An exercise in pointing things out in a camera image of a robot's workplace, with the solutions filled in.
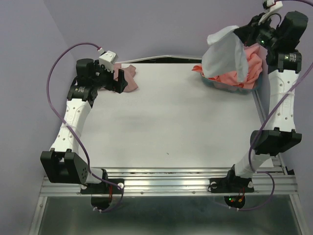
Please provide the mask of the dusty pink skirt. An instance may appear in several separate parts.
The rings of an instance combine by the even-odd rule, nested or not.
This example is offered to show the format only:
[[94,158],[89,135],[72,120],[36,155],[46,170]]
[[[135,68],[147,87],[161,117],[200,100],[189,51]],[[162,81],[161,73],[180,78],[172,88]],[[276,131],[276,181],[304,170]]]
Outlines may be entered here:
[[124,71],[124,78],[125,81],[128,83],[127,86],[125,86],[123,92],[129,93],[138,88],[138,85],[136,84],[134,80],[134,76],[136,74],[136,67],[133,65],[129,65],[128,67],[122,67],[121,63],[114,64],[114,80],[118,80],[118,71],[123,70]]

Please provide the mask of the white light blue cloth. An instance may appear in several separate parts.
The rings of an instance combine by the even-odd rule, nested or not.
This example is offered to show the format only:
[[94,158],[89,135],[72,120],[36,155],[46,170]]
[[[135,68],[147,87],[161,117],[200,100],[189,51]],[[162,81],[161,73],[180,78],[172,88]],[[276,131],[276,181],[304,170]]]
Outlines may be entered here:
[[234,34],[237,28],[237,25],[227,26],[208,35],[208,50],[201,61],[203,71],[208,77],[247,67],[244,45]]

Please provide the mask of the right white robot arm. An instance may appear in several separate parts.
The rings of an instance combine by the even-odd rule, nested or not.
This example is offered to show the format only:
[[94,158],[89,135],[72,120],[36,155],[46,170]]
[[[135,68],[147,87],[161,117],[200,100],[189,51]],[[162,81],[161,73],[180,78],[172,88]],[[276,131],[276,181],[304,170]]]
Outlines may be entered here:
[[302,55],[296,49],[305,32],[308,17],[298,11],[288,12],[276,28],[271,20],[259,22],[263,15],[234,33],[245,46],[259,44],[267,50],[270,103],[267,119],[250,137],[248,153],[228,171],[222,184],[230,191],[248,187],[254,172],[271,156],[299,144],[302,135],[296,131],[293,117],[294,90],[302,69]]

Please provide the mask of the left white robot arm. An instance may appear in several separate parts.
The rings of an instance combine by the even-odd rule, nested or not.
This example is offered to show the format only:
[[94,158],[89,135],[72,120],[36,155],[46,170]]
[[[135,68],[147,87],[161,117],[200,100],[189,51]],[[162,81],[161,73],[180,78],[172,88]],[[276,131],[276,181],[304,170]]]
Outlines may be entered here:
[[114,62],[107,59],[80,59],[76,62],[76,72],[58,135],[50,150],[42,152],[40,160],[50,182],[92,184],[93,189],[103,193],[109,187],[107,172],[91,168],[90,160],[84,161],[79,156],[80,137],[98,91],[104,88],[120,94],[128,83],[123,70],[118,70],[115,79]]

